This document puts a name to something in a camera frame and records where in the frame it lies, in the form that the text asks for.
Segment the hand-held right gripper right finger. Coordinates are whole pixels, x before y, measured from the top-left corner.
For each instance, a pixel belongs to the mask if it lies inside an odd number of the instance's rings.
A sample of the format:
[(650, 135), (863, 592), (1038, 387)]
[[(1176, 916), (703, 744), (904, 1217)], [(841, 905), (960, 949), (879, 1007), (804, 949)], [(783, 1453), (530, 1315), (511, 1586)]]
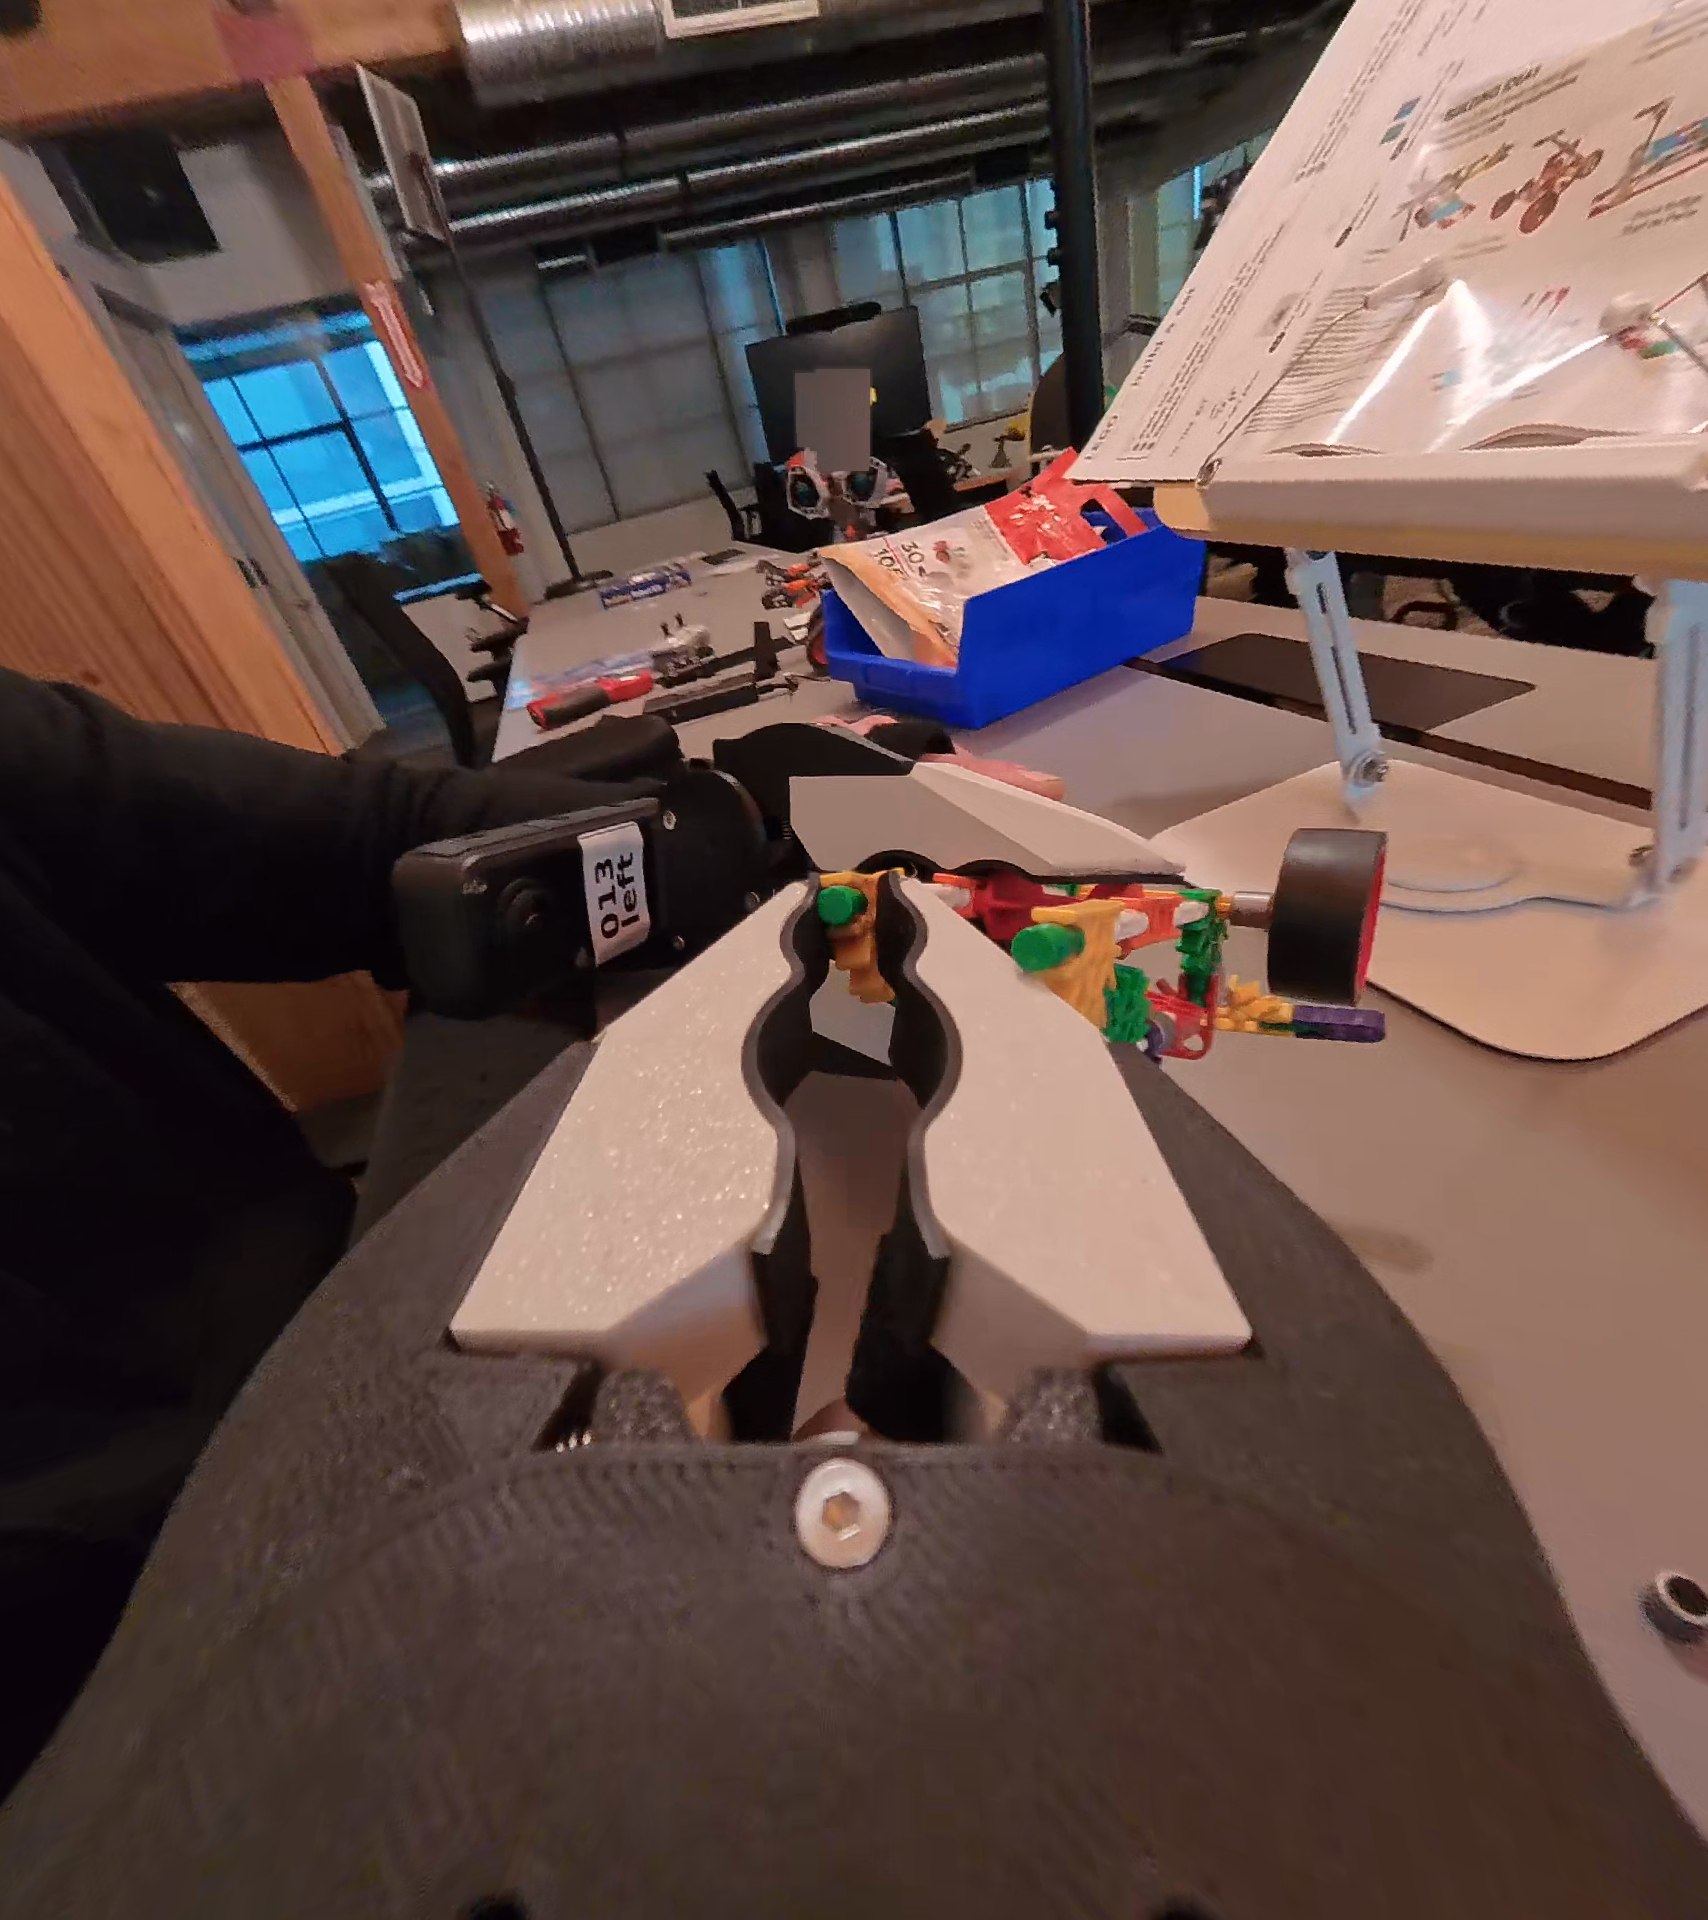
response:
[(855, 1413), (939, 1441), (959, 1406), (1045, 1375), (1244, 1356), (1255, 1330), (1137, 1097), (1138, 1052), (1014, 973), (923, 880), (883, 894), (914, 929), (909, 981), (959, 1052), (914, 1095), (900, 1198), (855, 1340)]

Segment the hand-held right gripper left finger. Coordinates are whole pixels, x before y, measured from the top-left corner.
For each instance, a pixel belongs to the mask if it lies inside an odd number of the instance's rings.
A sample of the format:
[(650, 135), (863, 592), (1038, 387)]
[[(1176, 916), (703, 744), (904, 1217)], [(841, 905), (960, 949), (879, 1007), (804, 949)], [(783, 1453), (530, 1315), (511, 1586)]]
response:
[(794, 1434), (819, 1282), (788, 1103), (819, 884), (787, 885), (590, 1045), (451, 1342), (649, 1370), (734, 1438)]

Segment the printed toy packaging bag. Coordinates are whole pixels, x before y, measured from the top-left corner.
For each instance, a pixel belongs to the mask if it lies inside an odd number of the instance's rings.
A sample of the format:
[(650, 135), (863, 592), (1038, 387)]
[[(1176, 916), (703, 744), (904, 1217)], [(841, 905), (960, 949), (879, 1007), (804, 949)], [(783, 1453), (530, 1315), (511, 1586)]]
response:
[(1074, 478), (1067, 449), (1026, 481), (927, 526), (834, 546), (827, 583), (891, 659), (959, 667), (976, 603), (1048, 582), (1155, 528), (1118, 490)]

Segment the plain blue plastic bin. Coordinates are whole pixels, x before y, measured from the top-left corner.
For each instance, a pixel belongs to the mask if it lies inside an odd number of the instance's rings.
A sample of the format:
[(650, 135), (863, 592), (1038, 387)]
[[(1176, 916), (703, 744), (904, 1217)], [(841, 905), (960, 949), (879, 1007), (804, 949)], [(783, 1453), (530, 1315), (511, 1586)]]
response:
[(976, 731), (1187, 638), (1209, 557), (1202, 540), (1149, 515), (1144, 532), (976, 596), (955, 665), (891, 651), (880, 602), (833, 563), (827, 669), (868, 708)]

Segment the toy models picture leaflet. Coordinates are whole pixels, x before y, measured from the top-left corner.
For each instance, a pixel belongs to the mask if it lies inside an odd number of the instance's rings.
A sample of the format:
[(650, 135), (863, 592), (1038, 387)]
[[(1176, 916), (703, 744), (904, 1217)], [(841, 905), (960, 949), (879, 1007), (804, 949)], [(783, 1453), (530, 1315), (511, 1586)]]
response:
[(1354, 3), (1079, 475), (1708, 425), (1708, 1)]

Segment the red black tool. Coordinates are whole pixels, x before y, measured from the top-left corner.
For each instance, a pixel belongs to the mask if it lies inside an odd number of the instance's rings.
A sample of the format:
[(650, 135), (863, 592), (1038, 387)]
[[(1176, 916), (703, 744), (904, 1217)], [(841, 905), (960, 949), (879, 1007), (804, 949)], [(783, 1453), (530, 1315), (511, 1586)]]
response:
[(606, 708), (640, 701), (653, 692), (653, 669), (636, 667), (543, 690), (529, 699), (524, 712), (537, 731), (548, 733), (599, 716)]

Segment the black wall speaker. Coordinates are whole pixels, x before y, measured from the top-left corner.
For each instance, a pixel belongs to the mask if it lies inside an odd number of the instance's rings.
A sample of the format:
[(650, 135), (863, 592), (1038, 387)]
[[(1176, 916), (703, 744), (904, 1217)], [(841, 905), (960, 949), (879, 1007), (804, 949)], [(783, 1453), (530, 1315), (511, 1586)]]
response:
[(171, 132), (115, 128), (66, 137), (64, 156), (106, 242), (141, 266), (220, 250)]

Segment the red wall sign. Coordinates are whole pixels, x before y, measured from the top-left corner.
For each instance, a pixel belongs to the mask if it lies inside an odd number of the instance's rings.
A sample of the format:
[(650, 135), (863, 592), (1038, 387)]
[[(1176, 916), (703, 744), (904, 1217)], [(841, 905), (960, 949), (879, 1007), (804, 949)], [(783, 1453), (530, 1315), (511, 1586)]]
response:
[(411, 394), (434, 391), (432, 368), (421, 347), (397, 284), (380, 275), (358, 280), (356, 298), (402, 387)]

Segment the colourful toy construction car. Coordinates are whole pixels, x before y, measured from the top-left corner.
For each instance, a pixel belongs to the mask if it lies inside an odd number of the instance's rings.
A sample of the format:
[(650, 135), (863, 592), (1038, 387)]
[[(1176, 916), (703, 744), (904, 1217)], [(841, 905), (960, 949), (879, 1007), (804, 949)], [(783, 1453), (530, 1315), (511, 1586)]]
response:
[(1274, 884), (1253, 891), (1181, 875), (1031, 875), (1005, 862), (820, 871), (794, 940), (843, 971), (855, 1000), (892, 1007), (900, 1073), (959, 1052), (952, 1020), (909, 979), (914, 928), (884, 928), (884, 891), (914, 880), (1020, 979), (1155, 1061), (1202, 1060), (1220, 1034), (1379, 1043), (1386, 1020), (1363, 997), (1388, 848), (1380, 830), (1298, 827)]

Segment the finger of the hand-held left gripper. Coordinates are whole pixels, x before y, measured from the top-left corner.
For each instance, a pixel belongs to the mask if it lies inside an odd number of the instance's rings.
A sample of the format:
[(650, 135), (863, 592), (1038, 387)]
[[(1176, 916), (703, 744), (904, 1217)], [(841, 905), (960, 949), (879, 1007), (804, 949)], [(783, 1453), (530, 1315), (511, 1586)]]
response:
[(981, 862), (1041, 881), (1173, 881), (1176, 858), (1101, 814), (952, 764), (788, 783), (788, 821), (820, 871), (914, 856), (936, 871)]

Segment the person's dark clothing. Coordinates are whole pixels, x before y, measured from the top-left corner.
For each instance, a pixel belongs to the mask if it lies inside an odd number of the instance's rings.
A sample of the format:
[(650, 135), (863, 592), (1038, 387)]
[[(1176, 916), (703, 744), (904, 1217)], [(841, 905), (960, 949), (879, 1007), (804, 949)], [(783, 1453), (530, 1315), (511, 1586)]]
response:
[(356, 1194), (165, 990), (0, 977), (0, 1806)]

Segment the black metal pole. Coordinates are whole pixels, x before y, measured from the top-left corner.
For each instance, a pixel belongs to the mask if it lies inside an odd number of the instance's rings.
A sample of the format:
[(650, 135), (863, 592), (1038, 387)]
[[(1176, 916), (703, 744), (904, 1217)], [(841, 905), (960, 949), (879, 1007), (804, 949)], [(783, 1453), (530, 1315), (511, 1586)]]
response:
[(1045, 1), (1041, 11), (1055, 176), (1062, 391), (1068, 443), (1085, 449), (1106, 409), (1091, 6)]

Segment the person's left hand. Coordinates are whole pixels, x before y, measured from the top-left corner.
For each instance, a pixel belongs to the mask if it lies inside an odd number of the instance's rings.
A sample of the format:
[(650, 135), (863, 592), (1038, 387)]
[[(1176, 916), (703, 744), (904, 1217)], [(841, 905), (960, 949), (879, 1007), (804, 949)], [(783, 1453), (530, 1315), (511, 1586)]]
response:
[(960, 767), (962, 771), (1034, 793), (1042, 799), (1062, 802), (1067, 797), (1067, 783), (1061, 775), (1038, 771), (1014, 760), (981, 755), (959, 744), (939, 722), (875, 712), (866, 716), (825, 716), (819, 717), (814, 726), (833, 733), (864, 740), (914, 762)]

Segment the black computer monitor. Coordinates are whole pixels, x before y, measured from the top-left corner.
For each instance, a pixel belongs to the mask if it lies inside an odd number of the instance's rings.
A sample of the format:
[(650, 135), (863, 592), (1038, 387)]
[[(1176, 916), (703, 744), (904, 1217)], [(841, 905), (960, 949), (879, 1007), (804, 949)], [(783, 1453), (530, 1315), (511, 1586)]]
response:
[(866, 371), (872, 424), (880, 438), (919, 431), (939, 417), (920, 312), (914, 303), (879, 310), (834, 328), (753, 341), (745, 360), (768, 463), (783, 463), (800, 447), (794, 381), (802, 371)]

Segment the white document stand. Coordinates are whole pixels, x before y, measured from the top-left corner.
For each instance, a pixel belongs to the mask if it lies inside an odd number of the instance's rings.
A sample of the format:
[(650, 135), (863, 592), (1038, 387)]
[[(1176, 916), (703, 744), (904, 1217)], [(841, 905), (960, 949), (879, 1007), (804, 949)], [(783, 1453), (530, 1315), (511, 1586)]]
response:
[[(1173, 830), (1173, 852), (1239, 884), (1298, 827), (1386, 833), (1372, 983), (1509, 1053), (1601, 1060), (1707, 1010), (1708, 425), (1427, 455), (1239, 452), (1155, 487), (1168, 526), (1285, 553), (1336, 737), (1334, 762)], [(1651, 593), (1651, 824), (1390, 765), (1339, 555), (1554, 567)]]

